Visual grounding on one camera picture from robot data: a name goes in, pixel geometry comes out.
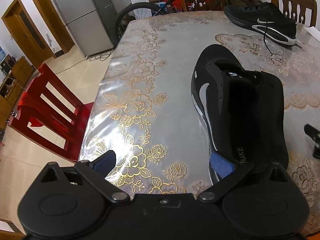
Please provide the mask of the black sneaker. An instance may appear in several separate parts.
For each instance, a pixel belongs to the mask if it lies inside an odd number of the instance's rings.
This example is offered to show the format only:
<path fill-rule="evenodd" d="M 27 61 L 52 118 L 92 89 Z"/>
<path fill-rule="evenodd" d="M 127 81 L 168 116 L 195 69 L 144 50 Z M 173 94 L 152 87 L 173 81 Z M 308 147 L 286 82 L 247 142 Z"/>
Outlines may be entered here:
<path fill-rule="evenodd" d="M 245 70 L 226 47 L 211 44 L 200 54 L 191 78 L 191 97 L 209 138 L 210 165 L 216 152 L 235 165 L 278 162 L 288 167 L 284 137 L 284 92 L 278 77 Z"/>
<path fill-rule="evenodd" d="M 259 32 L 278 44 L 286 46 L 296 44 L 296 21 L 286 17 L 271 2 L 250 7 L 227 5 L 224 13 L 235 25 Z"/>

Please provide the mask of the red wooden chair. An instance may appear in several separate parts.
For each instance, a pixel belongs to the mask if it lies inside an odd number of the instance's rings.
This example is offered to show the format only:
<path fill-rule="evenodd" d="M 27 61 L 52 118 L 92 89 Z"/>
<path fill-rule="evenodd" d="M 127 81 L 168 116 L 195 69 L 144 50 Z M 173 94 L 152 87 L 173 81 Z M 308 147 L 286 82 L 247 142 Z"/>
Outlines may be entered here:
<path fill-rule="evenodd" d="M 61 158 L 78 161 L 81 144 L 94 103 L 84 104 L 47 66 L 32 79 L 17 105 L 17 115 L 8 125 L 35 144 Z M 46 127 L 65 140 L 57 146 L 29 126 Z"/>

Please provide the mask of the wooden sideboard cabinet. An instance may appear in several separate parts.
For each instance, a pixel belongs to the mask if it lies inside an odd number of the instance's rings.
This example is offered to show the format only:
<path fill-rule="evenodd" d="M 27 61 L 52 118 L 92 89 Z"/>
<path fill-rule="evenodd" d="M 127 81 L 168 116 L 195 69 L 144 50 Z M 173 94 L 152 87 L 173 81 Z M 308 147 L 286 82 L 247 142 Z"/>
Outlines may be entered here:
<path fill-rule="evenodd" d="M 5 60 L 1 62 L 1 96 L 0 122 L 5 130 L 16 101 L 33 75 L 35 68 L 23 56 L 10 66 Z"/>

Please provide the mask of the brown wooden chair right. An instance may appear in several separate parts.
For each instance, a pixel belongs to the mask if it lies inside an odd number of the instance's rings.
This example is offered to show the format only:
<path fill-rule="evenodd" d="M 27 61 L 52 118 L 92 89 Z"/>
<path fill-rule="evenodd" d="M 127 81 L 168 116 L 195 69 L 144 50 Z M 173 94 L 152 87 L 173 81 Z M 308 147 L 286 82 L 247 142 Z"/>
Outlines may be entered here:
<path fill-rule="evenodd" d="M 315 27 L 317 23 L 317 2 L 316 0 L 281 0 L 283 5 L 282 13 L 286 18 L 295 20 L 298 23 L 306 24 L 306 11 L 311 11 L 309 27 Z M 279 8 L 279 0 L 271 0 Z"/>

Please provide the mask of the silver refrigerator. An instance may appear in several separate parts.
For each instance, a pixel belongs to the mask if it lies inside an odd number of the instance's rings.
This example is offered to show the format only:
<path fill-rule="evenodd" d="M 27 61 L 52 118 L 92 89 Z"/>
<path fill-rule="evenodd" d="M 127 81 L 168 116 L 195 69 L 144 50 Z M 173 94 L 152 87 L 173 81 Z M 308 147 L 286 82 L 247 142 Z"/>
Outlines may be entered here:
<path fill-rule="evenodd" d="M 116 10 L 111 0 L 52 0 L 83 56 L 114 48 Z"/>

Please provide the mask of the white green box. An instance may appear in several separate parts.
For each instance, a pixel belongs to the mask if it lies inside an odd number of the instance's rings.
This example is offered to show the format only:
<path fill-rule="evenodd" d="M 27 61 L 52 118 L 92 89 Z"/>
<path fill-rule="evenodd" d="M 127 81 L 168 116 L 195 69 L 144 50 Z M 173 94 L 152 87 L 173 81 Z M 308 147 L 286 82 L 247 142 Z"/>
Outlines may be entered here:
<path fill-rule="evenodd" d="M 135 3 L 142 3 L 142 2 L 146 2 L 149 3 L 149 0 L 131 0 L 132 4 Z M 135 9 L 133 11 L 133 14 L 135 16 L 135 18 L 138 19 L 143 19 L 143 18 L 149 18 L 152 16 L 152 12 L 151 9 L 146 9 L 146 8 L 139 8 L 139 9 Z"/>

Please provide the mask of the black bicycle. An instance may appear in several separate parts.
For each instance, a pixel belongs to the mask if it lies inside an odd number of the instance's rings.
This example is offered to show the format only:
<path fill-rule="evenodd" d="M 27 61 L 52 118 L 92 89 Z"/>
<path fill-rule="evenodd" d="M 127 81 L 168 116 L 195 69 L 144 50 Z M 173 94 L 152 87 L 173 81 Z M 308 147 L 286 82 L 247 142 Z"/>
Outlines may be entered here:
<path fill-rule="evenodd" d="M 226 5 L 250 5 L 249 0 L 157 0 L 131 3 L 118 13 L 115 31 L 122 38 L 129 23 L 159 15 L 190 11 L 221 11 Z"/>

